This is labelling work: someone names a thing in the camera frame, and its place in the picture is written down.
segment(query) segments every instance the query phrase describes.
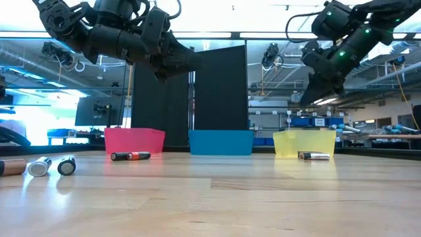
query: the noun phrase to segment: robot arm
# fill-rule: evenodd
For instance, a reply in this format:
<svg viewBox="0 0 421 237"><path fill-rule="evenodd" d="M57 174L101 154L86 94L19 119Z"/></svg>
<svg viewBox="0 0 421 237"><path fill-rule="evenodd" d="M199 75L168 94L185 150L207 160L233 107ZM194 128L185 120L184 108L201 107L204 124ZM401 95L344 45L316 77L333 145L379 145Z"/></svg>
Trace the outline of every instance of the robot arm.
<svg viewBox="0 0 421 237"><path fill-rule="evenodd" d="M169 31L170 20L181 13L180 0L175 16L158 7L149 10L148 0L96 0L94 8L86 2L69 7L63 0L32 1L50 36L82 52L94 64L99 55L142 63L160 82L201 66L201 56ZM141 3L146 10L139 16Z"/></svg>
<svg viewBox="0 0 421 237"><path fill-rule="evenodd" d="M334 45L322 49L312 40L303 48L301 60L314 69L314 74L309 74L301 105L333 93L343 94L345 77L379 42L390 45L394 28L419 9L421 0L374 0L353 9L339 1L326 2L312 24L312 32L332 40Z"/></svg>

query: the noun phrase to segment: cable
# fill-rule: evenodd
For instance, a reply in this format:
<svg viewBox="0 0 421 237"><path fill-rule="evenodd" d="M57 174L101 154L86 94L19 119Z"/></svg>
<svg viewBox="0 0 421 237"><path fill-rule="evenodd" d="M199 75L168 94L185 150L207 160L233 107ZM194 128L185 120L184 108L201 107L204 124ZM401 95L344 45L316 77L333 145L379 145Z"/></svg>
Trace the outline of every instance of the cable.
<svg viewBox="0 0 421 237"><path fill-rule="evenodd" d="M284 63L285 63L284 58L281 55L279 55L279 54L278 54L278 57L282 60L281 66L284 65Z"/></svg>
<svg viewBox="0 0 421 237"><path fill-rule="evenodd" d="M33 68L31 68L28 72L25 72L25 74L19 76L17 79L15 79L14 81L11 82L11 84L15 83L17 80L23 78L24 76L28 75L30 73L30 71L34 70L35 68L39 67L42 63L44 63L46 60L48 59L48 57L44 58L41 62L39 62L37 65L35 65Z"/></svg>
<svg viewBox="0 0 421 237"><path fill-rule="evenodd" d="M396 66L395 66L394 63L393 63L393 68L395 69L395 72L397 72ZM419 127L418 123L416 122L416 119L415 119L415 116L414 116L414 110L412 108L412 105L409 104L408 99L407 99L407 97L406 97L406 95L405 95L405 93L403 91L402 84L401 84L401 79L399 79L399 75L398 74L396 75L396 78L397 78L397 82L399 83L399 87L401 89L403 99L405 99L405 102L407 102L407 105L410 107L410 113L412 115L412 119L414 120L416 129L418 129L418 131L419 131L420 130L420 127Z"/></svg>
<svg viewBox="0 0 421 237"><path fill-rule="evenodd" d="M120 123L120 119L121 119L121 125L123 125L123 120L121 116L122 114L124 114L124 88L126 87L126 72L127 72L127 63L126 63L126 66L124 67L123 89L122 89L122 94L121 94L120 111L118 112L118 120L117 120L117 122Z"/></svg>
<svg viewBox="0 0 421 237"><path fill-rule="evenodd" d="M60 69L62 69L63 68L63 70L65 70L66 72L71 72L71 71L73 71L77 66L78 66L78 62L76 62L75 64L74 64L74 67L72 68L72 69L70 69L70 70L68 70L68 69L66 69L64 66L63 66L63 64L62 64L62 62L60 61L60 59L59 59L59 57L57 56L57 55L54 55L54 57L58 60L58 62L59 62L59 64L60 64Z"/></svg>
<svg viewBox="0 0 421 237"><path fill-rule="evenodd" d="M145 10L140 16L146 16L149 13L149 10L151 9L151 4L148 0L141 0L141 2L145 4Z"/></svg>
<svg viewBox="0 0 421 237"><path fill-rule="evenodd" d="M169 16L168 17L169 20L173 20L179 17L182 13L182 3L180 2L180 0L177 0L177 3L178 3L178 13L176 13L174 16Z"/></svg>
<svg viewBox="0 0 421 237"><path fill-rule="evenodd" d="M304 17L304 16L316 16L316 15L318 15L318 14L320 14L320 13L321 13L321 11L320 11L320 12L317 12L317 13L309 13L309 14L296 14L295 16L292 16L292 17L288 20L287 25L286 25L286 27L285 27L285 34L286 34L286 36L287 36L287 39L288 39L290 42L292 42L292 43L304 43L304 42L307 42L307 41L309 41L309 40L312 40L312 39L292 40L291 38L289 38L289 35L288 35L289 23L291 23L291 21L292 21L294 18L297 18L297 17Z"/></svg>
<svg viewBox="0 0 421 237"><path fill-rule="evenodd" d="M138 16L132 20L129 20L129 25L137 26L140 22L143 22L146 19L146 15L149 13L149 10L151 9L151 4L148 0L141 0L143 4L145 4L145 11L142 13L142 15Z"/></svg>

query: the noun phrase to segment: yellow cable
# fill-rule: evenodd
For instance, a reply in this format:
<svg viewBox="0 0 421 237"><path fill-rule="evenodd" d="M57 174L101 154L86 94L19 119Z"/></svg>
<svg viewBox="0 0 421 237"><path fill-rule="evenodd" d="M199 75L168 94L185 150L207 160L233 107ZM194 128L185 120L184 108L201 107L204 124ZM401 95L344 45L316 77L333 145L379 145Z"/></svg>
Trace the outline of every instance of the yellow cable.
<svg viewBox="0 0 421 237"><path fill-rule="evenodd" d="M127 91L127 98L126 98L126 122L124 123L124 128L127 128L127 117L129 113L129 97L130 97L130 89L132 87L132 72L133 72L133 65L130 65L130 73L129 73L129 88Z"/></svg>
<svg viewBox="0 0 421 237"><path fill-rule="evenodd" d="M394 64L393 64L393 68L395 69L395 72L397 72L396 66ZM405 102L407 102L407 105L410 107L410 114L412 115L412 119L414 120L416 129L420 130L420 127L419 127L418 123L416 122L416 119L415 119L415 116L414 116L414 111L412 110L413 109L412 108L412 105L409 104L408 99L407 99L407 97L406 97L406 95L405 95L405 93L403 91L402 84L401 84L401 79L399 78L399 75L398 74L396 75L396 78L397 78L397 82L399 83L399 87L401 89L403 99L405 99Z"/></svg>

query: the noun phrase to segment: blue bin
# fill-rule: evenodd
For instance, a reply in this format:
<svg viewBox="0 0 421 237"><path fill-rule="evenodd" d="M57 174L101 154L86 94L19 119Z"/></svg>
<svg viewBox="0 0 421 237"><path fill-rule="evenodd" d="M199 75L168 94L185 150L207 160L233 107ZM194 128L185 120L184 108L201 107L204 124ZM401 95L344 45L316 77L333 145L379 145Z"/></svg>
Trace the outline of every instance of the blue bin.
<svg viewBox="0 0 421 237"><path fill-rule="evenodd" d="M266 138L254 138L253 146L256 146L256 145L266 145Z"/></svg>
<svg viewBox="0 0 421 237"><path fill-rule="evenodd" d="M343 124L343 118L328 118L328 126Z"/></svg>
<svg viewBox="0 0 421 237"><path fill-rule="evenodd" d="M273 138L267 138L266 139L266 145L275 145L274 139Z"/></svg>
<svg viewBox="0 0 421 237"><path fill-rule="evenodd" d="M291 126L310 126L311 119L310 118L292 118L291 119Z"/></svg>
<svg viewBox="0 0 421 237"><path fill-rule="evenodd" d="M190 130L192 155L251 155L253 131Z"/></svg>

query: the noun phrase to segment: black curtain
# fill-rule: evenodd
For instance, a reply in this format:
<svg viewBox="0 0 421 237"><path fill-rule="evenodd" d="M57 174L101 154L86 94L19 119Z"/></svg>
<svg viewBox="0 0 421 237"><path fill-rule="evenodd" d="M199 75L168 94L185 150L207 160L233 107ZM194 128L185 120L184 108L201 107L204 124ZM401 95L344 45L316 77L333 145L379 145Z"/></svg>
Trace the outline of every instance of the black curtain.
<svg viewBox="0 0 421 237"><path fill-rule="evenodd" d="M245 46L201 53L195 74L195 130L248 130Z"/></svg>
<svg viewBox="0 0 421 237"><path fill-rule="evenodd" d="M165 146L187 146L188 74L160 84L154 74L136 65L132 97L132 128L166 132Z"/></svg>

